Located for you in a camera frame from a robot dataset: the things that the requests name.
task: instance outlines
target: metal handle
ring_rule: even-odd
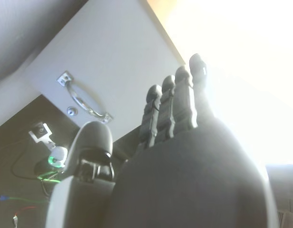
[[[62,85],[63,87],[66,87],[71,98],[86,112],[88,112],[90,115],[96,117],[98,120],[100,120],[103,123],[110,122],[113,118],[109,113],[100,114],[99,112],[95,111],[93,108],[91,108],[82,98],[79,97],[77,92],[72,87],[72,82],[74,81],[72,75],[65,71],[58,79],[57,81]]]

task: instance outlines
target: ceiling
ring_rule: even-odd
[[[0,0],[0,79],[36,56],[87,0]]]

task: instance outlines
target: vent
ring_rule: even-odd
[[[279,227],[283,228],[285,220],[285,212],[278,211]]]

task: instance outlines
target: red wire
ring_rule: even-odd
[[[35,206],[29,206],[29,207],[24,207],[24,208],[21,208],[20,210],[18,210],[14,216],[17,216],[20,212],[24,211],[24,210],[27,210],[27,209],[34,209],[34,208],[37,208]]]

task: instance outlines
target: cabinet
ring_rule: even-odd
[[[141,123],[150,86],[161,84],[180,66],[139,0],[90,0],[26,68],[31,84],[78,126],[95,118],[82,110],[57,79],[66,70],[78,94],[92,98],[108,123],[114,140]]]

